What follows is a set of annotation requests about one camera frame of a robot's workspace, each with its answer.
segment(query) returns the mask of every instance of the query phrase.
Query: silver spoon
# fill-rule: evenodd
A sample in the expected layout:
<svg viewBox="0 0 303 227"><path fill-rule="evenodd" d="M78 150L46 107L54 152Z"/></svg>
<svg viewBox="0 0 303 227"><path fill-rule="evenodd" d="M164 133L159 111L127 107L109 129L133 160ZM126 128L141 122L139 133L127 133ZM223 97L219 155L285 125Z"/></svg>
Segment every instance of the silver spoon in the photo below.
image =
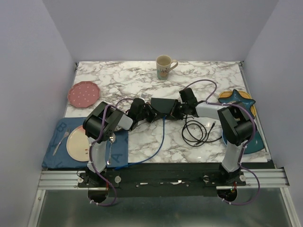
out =
<svg viewBox="0 0 303 227"><path fill-rule="evenodd" d="M116 135L113 133L113 135L108 139L108 141L110 142L109 156L107 161L108 165L110 165L112 162L112 145L115 142L115 140L116 140Z"/></svg>

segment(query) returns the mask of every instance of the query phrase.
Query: white plate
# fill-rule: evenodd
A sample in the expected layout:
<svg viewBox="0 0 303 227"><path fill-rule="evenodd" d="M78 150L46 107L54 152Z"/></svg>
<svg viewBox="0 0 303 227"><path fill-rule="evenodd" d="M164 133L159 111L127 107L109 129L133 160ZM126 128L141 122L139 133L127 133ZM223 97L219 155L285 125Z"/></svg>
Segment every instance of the white plate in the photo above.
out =
<svg viewBox="0 0 303 227"><path fill-rule="evenodd" d="M66 142L66 149L68 154L77 161L89 160L89 139L82 125L71 132Z"/></svg>

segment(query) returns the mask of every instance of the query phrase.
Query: blue cable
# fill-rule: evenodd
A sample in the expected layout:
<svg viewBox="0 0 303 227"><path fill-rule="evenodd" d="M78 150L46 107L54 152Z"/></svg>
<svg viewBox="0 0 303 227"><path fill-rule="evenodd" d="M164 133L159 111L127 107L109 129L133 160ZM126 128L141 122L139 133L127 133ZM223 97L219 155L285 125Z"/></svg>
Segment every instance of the blue cable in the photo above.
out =
<svg viewBox="0 0 303 227"><path fill-rule="evenodd" d="M160 144L160 147L158 148L157 152L154 153L151 157L143 160L143 161L140 161L140 162L133 162L133 163L129 163L127 165L124 165L124 166L119 166L119 167L116 167L115 170L118 170L118 169L122 169L124 167L128 167L128 166L132 166L132 165L136 165L136 164L140 164L140 163L143 163L143 162L146 162L147 160L150 160L151 158L153 158L154 156L156 156L158 154L158 152L160 151L162 145L163 145L163 142L164 142L164 132L165 132L165 117L163 117L163 137L162 137L162 142Z"/></svg>

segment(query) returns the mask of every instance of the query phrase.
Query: pink plate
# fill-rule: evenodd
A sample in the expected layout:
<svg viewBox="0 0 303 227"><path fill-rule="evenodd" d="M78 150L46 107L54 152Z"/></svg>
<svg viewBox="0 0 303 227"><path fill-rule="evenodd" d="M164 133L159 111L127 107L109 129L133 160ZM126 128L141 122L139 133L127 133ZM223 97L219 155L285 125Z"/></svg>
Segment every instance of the pink plate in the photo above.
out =
<svg viewBox="0 0 303 227"><path fill-rule="evenodd" d="M72 86L67 98L71 105L77 108L87 108L93 105L100 97L100 89L97 84L90 81L82 81Z"/></svg>

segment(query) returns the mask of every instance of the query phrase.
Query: gray wall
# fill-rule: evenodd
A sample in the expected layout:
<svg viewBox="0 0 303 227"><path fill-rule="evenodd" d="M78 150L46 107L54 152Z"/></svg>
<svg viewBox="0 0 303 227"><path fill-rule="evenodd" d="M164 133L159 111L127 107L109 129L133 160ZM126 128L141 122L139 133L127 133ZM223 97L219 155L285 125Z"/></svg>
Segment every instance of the gray wall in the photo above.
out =
<svg viewBox="0 0 303 227"><path fill-rule="evenodd" d="M303 223L303 1L280 0L250 50L246 78L273 160Z"/></svg>
<svg viewBox="0 0 303 227"><path fill-rule="evenodd" d="M244 60L277 0L43 0L77 61Z"/></svg>
<svg viewBox="0 0 303 227"><path fill-rule="evenodd" d="M24 227L74 64L41 0L0 3L0 226Z"/></svg>

